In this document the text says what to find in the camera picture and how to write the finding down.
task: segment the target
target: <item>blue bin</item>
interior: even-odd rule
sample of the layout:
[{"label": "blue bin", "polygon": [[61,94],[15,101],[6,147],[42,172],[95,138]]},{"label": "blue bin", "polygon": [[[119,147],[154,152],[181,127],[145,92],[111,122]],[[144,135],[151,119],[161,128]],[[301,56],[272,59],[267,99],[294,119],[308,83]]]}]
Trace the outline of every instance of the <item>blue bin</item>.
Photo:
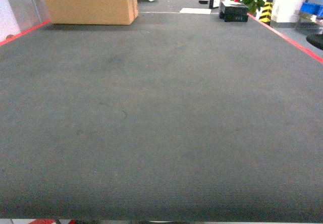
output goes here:
[{"label": "blue bin", "polygon": [[320,6],[320,7],[319,7],[319,10],[318,10],[317,16],[323,16],[323,6]]},{"label": "blue bin", "polygon": [[319,7],[320,6],[317,4],[304,2],[301,7],[301,11],[308,14],[317,15],[319,11]]}]

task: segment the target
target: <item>table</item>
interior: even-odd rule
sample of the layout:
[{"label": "table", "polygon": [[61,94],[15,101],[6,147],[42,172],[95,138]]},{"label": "table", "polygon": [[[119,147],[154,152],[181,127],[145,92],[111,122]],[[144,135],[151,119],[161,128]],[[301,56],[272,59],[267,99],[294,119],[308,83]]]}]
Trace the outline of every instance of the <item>table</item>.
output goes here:
[{"label": "table", "polygon": [[323,65],[253,20],[49,25],[0,62],[0,218],[323,221]]}]

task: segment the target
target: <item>gray carpeted surface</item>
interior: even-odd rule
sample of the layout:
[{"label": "gray carpeted surface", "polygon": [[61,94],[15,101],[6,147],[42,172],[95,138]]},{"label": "gray carpeted surface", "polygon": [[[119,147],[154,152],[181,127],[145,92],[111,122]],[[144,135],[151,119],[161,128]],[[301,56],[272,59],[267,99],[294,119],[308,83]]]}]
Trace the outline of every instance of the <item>gray carpeted surface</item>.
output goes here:
[{"label": "gray carpeted surface", "polygon": [[0,218],[323,222],[323,65],[253,20],[48,26],[0,62]]}]

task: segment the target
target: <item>red stripe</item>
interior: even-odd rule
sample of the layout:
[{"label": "red stripe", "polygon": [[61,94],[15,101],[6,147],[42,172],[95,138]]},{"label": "red stripe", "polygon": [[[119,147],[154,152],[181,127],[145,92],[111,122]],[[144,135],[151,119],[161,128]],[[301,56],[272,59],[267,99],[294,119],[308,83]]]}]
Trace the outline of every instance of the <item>red stripe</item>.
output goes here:
[{"label": "red stripe", "polygon": [[255,21],[259,22],[261,25],[263,25],[264,27],[268,28],[270,31],[276,33],[277,35],[279,35],[281,38],[283,38],[284,40],[288,41],[290,44],[292,44],[293,46],[297,47],[298,49],[300,49],[302,52],[306,53],[307,55],[309,55],[310,57],[314,58],[315,60],[319,61],[321,64],[323,64],[323,59],[316,55],[315,53],[313,53],[310,49],[303,47],[302,45],[298,44],[296,41],[292,40],[291,38],[285,36],[284,34],[280,33],[279,31],[276,31],[273,27],[270,27],[269,25],[265,24],[264,22],[261,22],[259,20],[257,20],[253,15],[249,14],[249,16],[254,19]]},{"label": "red stripe", "polygon": [[33,26],[33,27],[31,27],[30,29],[25,30],[25,31],[23,31],[23,32],[21,32],[21,33],[19,33],[19,34],[15,35],[15,36],[13,36],[13,37],[10,37],[10,38],[9,38],[9,39],[7,39],[7,40],[1,41],[1,42],[0,42],[0,46],[3,46],[3,45],[5,45],[5,44],[7,44],[8,42],[11,42],[11,41],[13,41],[13,40],[15,40],[15,39],[17,39],[17,38],[19,38],[19,37],[21,37],[21,36],[23,36],[23,35],[25,35],[25,34],[27,34],[27,33],[31,32],[31,31],[33,31],[33,30],[36,30],[37,28],[39,28],[39,27],[41,27],[41,26],[43,26],[43,25],[46,25],[46,24],[48,24],[49,22],[50,22],[50,20],[45,21],[45,22],[40,23],[40,24],[39,24],[39,25],[37,25],[37,26]]},{"label": "red stripe", "polygon": [[52,219],[38,219],[38,220],[32,221],[30,224],[52,224],[54,222],[55,220],[52,220]]}]

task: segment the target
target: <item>brown cardboard box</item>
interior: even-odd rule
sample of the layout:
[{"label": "brown cardboard box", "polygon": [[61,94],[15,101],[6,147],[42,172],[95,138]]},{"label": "brown cardboard box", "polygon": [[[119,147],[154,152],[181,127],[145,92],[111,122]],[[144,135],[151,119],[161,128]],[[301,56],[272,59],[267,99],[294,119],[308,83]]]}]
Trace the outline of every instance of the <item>brown cardboard box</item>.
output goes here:
[{"label": "brown cardboard box", "polygon": [[137,0],[45,0],[55,24],[130,25]]}]

